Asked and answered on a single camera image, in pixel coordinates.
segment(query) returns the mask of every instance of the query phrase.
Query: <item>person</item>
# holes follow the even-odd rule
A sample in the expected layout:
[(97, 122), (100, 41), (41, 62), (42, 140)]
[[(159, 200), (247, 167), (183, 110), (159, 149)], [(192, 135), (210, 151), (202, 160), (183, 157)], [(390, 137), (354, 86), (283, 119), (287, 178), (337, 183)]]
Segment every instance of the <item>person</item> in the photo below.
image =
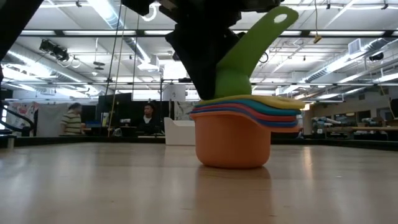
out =
[(74, 103), (69, 107), (61, 120), (61, 135), (81, 135), (81, 104)]
[(154, 116), (155, 106), (152, 103), (147, 103), (144, 107), (144, 115), (142, 118), (135, 120), (132, 125), (137, 127), (138, 131), (143, 131), (146, 134), (154, 134), (159, 128), (158, 121)]

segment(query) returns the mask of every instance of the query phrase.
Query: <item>window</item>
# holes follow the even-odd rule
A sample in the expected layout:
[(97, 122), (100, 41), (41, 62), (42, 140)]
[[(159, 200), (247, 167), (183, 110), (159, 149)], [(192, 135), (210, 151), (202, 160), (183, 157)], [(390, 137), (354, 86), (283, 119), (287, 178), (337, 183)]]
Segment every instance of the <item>window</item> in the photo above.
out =
[[(1, 110), (1, 121), (6, 122), (7, 119), (7, 111), (2, 109)], [(4, 127), (4, 125), (0, 124), (0, 130), (4, 130), (6, 127)]]

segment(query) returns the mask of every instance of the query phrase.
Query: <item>ceiling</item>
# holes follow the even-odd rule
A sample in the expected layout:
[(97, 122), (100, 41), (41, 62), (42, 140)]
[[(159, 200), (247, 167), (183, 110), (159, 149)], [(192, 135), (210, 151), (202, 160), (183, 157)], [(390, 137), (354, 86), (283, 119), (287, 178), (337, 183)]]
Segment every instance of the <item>ceiling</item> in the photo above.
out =
[[(326, 4), (330, 2), (331, 9), (325, 9)], [(90, 6), (89, 1), (80, 1), (82, 7), (74, 6), (75, 1), (51, 0), (44, 1), (39, 10), (35, 13), (25, 29), (32, 30), (54, 30), (54, 29), (82, 29), (82, 30), (109, 30), (109, 25), (99, 15), (99, 13)], [(120, 1), (114, 1), (113, 4), (120, 5)], [(398, 1), (388, 0), (389, 7), (381, 10), (384, 1), (363, 0), (317, 0), (317, 12), (314, 10), (314, 1), (312, 0), (285, 0), (283, 5), (297, 10), (300, 14), (299, 19), (289, 29), (314, 30), (317, 26), (320, 30), (389, 30), (397, 29)], [(173, 29), (175, 23), (167, 16), (158, 12), (151, 21), (145, 21), (135, 12), (127, 9), (124, 14), (124, 7), (121, 10), (121, 18), (125, 18), (125, 29), (155, 29), (165, 30)], [(256, 12), (244, 12), (242, 19), (238, 21), (231, 29), (250, 29), (250, 27), (259, 20), (264, 14)], [(37, 63), (42, 60), (57, 62), (54, 57), (42, 55), (39, 50), (43, 39), (51, 40), (53, 43), (68, 49), (70, 55), (75, 56), (79, 61), (70, 61), (61, 63), (66, 69), (81, 75), (87, 80), (94, 82), (105, 82), (109, 75), (113, 81), (116, 81), (118, 74), (119, 82), (156, 82), (151, 85), (136, 85), (137, 90), (158, 90), (160, 85), (160, 72), (145, 71), (137, 67), (138, 60), (134, 59), (134, 52), (122, 40), (122, 38), (99, 37), (98, 44), (96, 38), (87, 37), (19, 37), (16, 44), (20, 47), (30, 50), (39, 55)], [(348, 44), (355, 38), (324, 38), (318, 43), (313, 43), (313, 38), (278, 38), (267, 50), (269, 59), (266, 63), (258, 63), (254, 70), (252, 82), (298, 82), (297, 77), (308, 73), (314, 68), (321, 67), (327, 61), (343, 54), (348, 49)], [(138, 37), (137, 43), (141, 46), (147, 55), (156, 55), (159, 58), (159, 65), (164, 66), (174, 63), (172, 60), (173, 48), (165, 41), (163, 37)], [(365, 65), (363, 58), (356, 60), (339, 70), (334, 71), (336, 77), (348, 77), (370, 67), (377, 66), (389, 60), (395, 59), (398, 53), (395, 45), (389, 46), (384, 51), (384, 60), (368, 62)], [(93, 62), (103, 62), (104, 70), (97, 71), (93, 75), (96, 67)], [(329, 79), (328, 82), (338, 82), (336, 79)], [(257, 86), (256, 90), (276, 90), (278, 85)], [(119, 85), (118, 90), (131, 90), (131, 85)], [(301, 94), (313, 91), (306, 88), (298, 88), (294, 94)]]

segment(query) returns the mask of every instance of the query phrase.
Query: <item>striped shirt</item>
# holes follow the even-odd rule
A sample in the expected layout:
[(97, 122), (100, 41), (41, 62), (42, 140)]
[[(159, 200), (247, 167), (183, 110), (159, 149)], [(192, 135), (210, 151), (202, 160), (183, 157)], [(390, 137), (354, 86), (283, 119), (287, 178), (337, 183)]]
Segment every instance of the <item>striped shirt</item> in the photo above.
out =
[(81, 134), (81, 118), (79, 114), (75, 114), (73, 111), (68, 111), (67, 114), (63, 115), (61, 124), (66, 126), (66, 135), (78, 135)]

